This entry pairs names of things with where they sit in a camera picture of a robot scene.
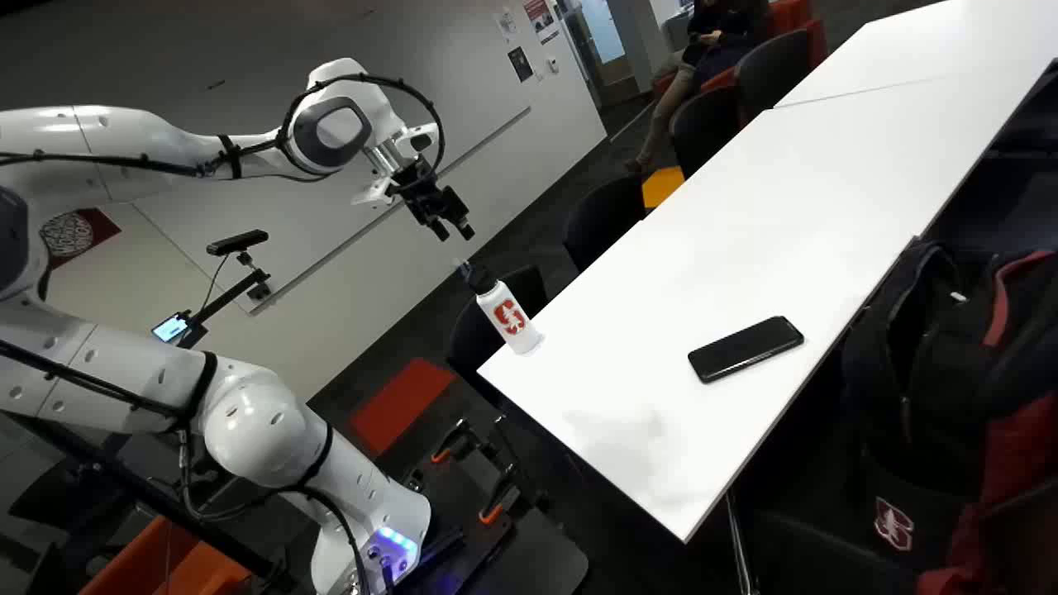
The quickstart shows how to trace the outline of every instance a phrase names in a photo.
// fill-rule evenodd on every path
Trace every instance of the floor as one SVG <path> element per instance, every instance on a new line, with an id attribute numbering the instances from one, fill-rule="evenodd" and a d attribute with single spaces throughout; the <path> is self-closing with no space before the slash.
<path id="1" fill-rule="evenodd" d="M 830 49 L 850 40 L 867 19 L 900 15 L 909 0 L 814 0 L 828 24 Z M 605 114 L 612 133 L 587 162 L 579 162 L 557 188 L 527 208 L 504 236 L 497 236 L 474 263 L 494 273 L 537 266 L 549 296 L 558 296 L 576 269 L 564 252 L 568 212 L 599 186 L 621 177 L 621 162 L 635 155 L 635 144 L 648 126 L 648 102 L 629 102 Z M 451 278 L 421 309 L 415 309 L 389 333 L 385 333 L 362 361 L 355 361 L 317 400 L 332 425 L 343 426 L 350 411 L 380 389 L 409 356 L 443 364 L 454 321 L 471 303 L 465 287 Z M 458 389 L 463 406 L 483 405 L 471 387 Z M 694 545 L 679 545 L 661 525 L 642 515 L 605 479 L 568 472 L 568 457 L 531 425 L 515 426 L 515 451 L 537 454 L 522 461 L 557 498 L 551 515 L 588 552 L 592 580 L 581 593 L 734 593 L 731 555 L 717 519 L 701 529 Z"/>

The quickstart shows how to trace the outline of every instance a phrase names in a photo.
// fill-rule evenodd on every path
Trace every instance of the white robotic arm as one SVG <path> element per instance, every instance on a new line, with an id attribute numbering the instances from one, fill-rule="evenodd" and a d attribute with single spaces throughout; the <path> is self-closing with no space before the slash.
<path id="1" fill-rule="evenodd" d="M 366 580 L 359 593 L 380 593 L 409 576 L 430 504 L 386 479 L 273 371 L 49 312 L 36 296 L 47 276 L 40 229 L 63 212 L 183 179 L 314 181 L 364 154 L 380 195 L 399 200 L 440 238 L 443 222 L 471 238 L 465 206 L 438 188 L 421 155 L 440 144 L 438 126 L 405 126 L 376 84 L 386 79 L 355 59 L 326 62 L 285 124 L 263 136 L 197 136 L 152 114 L 111 106 L 0 114 L 0 411 L 112 435 L 183 425 L 206 437 L 232 476 L 322 495 L 289 495 L 322 524 L 310 567 L 317 593 L 359 580 Z M 366 552 L 364 570 L 349 529 Z"/>

